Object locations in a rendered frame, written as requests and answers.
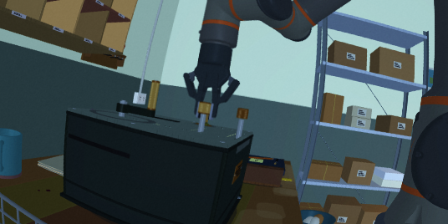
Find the power outlet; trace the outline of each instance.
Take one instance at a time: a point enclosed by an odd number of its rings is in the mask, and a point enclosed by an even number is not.
[[[145,104],[146,103],[146,94],[142,94],[139,92],[134,93],[134,100],[132,101],[134,104]]]

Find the blue bowl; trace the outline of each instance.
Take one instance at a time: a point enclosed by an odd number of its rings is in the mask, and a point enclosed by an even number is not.
[[[301,210],[300,212],[302,213],[302,221],[310,216],[321,214],[323,216],[322,224],[334,224],[336,222],[336,218],[327,212],[316,210]]]

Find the mug handle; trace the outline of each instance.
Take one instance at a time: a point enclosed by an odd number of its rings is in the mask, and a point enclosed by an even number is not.
[[[5,144],[4,140],[0,140],[0,172],[4,170],[3,167],[3,145]]]

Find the gold cylinder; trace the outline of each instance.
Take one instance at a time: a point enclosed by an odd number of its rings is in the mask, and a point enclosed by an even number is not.
[[[160,81],[152,80],[150,100],[148,101],[148,109],[155,110],[157,106],[157,97],[159,96]]]
[[[237,111],[237,118],[247,120],[249,116],[249,109],[239,108]]]
[[[199,114],[209,115],[210,114],[210,109],[211,109],[211,103],[200,102],[199,103],[199,108],[198,108],[197,112]]]

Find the metal railing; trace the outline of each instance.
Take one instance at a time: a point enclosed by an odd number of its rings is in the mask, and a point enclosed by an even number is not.
[[[4,208],[3,208],[3,202],[6,201],[9,205],[14,206],[16,208],[17,211],[17,220],[14,220],[14,218],[12,218],[10,215],[8,215]],[[22,212],[25,216],[27,216],[28,218],[32,219],[34,221],[34,224],[47,224],[43,221],[41,221],[39,218],[37,218],[36,216],[32,215],[31,213],[29,213],[29,211],[26,211],[25,209],[23,209],[21,206],[19,206],[18,204],[14,203],[14,201],[11,201],[10,199],[8,199],[5,195],[3,195],[2,193],[0,193],[0,202],[2,204],[2,209],[1,209],[1,213],[2,213],[2,223],[0,224],[5,224],[5,216],[8,217],[11,221],[14,221],[14,223],[16,224],[21,224],[20,223],[20,212]]]

